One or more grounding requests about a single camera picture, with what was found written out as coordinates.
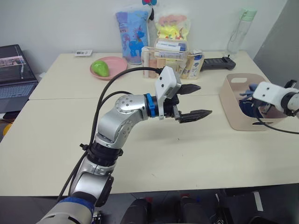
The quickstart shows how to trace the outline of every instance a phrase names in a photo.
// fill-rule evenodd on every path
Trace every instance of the black remote control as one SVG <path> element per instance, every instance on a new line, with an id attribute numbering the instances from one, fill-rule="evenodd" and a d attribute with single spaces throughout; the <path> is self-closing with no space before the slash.
<path id="1" fill-rule="evenodd" d="M 205 59 L 202 67 L 202 70 L 211 70 L 211 69 L 228 69 L 231 70 L 235 67 L 235 62 L 229 57 L 223 58 L 208 58 Z"/>

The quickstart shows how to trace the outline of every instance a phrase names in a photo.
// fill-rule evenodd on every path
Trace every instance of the laptop keyboard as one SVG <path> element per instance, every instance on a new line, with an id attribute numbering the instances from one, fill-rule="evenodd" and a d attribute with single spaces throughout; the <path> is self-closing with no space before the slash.
<path id="1" fill-rule="evenodd" d="M 17 85 L 0 88 L 0 99 L 27 96 L 34 84 Z"/>

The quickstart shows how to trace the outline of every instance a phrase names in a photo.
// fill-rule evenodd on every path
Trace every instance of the green pear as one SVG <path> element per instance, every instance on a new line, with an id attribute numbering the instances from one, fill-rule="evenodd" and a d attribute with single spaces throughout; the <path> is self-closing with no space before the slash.
<path id="1" fill-rule="evenodd" d="M 95 61 L 92 64 L 92 70 L 98 75 L 102 77 L 109 76 L 109 68 L 106 62 L 104 61 Z"/>

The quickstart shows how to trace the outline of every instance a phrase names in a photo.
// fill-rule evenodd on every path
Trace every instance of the small white card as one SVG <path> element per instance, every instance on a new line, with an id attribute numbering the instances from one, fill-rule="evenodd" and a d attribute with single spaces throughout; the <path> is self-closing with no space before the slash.
<path id="1" fill-rule="evenodd" d="M 92 55 L 93 50 L 77 50 L 75 53 L 75 57 L 89 57 Z"/>

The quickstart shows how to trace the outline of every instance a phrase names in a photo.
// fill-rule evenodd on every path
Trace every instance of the water bottle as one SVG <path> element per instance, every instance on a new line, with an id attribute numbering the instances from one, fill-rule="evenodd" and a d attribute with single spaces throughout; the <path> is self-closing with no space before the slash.
<path id="1" fill-rule="evenodd" d="M 228 41 L 227 50 L 225 56 L 234 58 L 238 53 L 240 46 L 251 26 L 251 23 L 256 15 L 256 10 L 242 9 L 242 15 L 240 16 L 240 21 L 234 31 L 232 32 L 230 39 Z"/>

